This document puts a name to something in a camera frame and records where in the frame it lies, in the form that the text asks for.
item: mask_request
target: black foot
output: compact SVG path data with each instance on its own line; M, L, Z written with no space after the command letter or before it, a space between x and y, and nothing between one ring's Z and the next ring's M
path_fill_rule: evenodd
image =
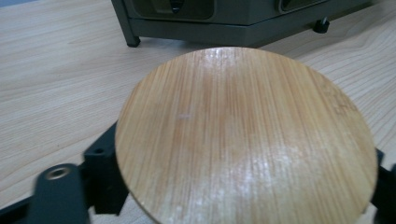
M329 30L329 25L330 23L327 21L326 18L321 21L317 21L314 27L314 31L318 34L326 34Z
M130 47L130 48L137 48L137 46L139 46L139 44L140 44L139 37L135 37L134 41L132 41L131 43L126 43L126 45L128 45L128 47Z

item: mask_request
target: bamboo disc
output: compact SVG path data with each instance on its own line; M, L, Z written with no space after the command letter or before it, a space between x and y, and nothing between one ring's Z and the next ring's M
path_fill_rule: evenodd
M116 150L161 223L354 223L377 171L349 98L258 49L198 50L154 69L121 111Z

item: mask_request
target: metal screw hole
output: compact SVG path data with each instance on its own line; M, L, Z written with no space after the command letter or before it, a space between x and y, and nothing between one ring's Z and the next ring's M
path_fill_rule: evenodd
M95 151L94 151L94 153L96 153L96 154L102 154L102 153L104 153L105 151L102 149L102 148L97 148Z
M54 179L59 179L62 178L70 173L70 169L67 167L60 167L56 168L54 170L49 171L46 174L46 178L48 180L54 180Z

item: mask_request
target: wood grain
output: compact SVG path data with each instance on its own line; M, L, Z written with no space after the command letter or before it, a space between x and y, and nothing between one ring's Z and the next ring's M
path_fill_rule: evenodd
M134 88L122 176L161 223L353 223L375 186L373 138L327 78L258 49L195 51Z
M38 174L81 162L81 152L119 116L133 87L181 54L213 46L142 38L125 46L111 1L38 0L0 7L0 209L29 196ZM358 107L375 145L396 162L396 1L331 21L261 49L316 69ZM370 206L358 224L372 224ZM119 217L92 223L153 223L128 198Z

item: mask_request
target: black mount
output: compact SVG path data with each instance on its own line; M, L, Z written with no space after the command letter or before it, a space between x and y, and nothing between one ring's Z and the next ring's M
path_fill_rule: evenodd
M40 174L33 196L0 210L0 223L86 224L88 208L96 214L119 215L128 195L115 154L113 124L87 150L80 166L60 164ZM378 179L371 203L374 224L396 223L396 164L380 166L384 153L376 150Z

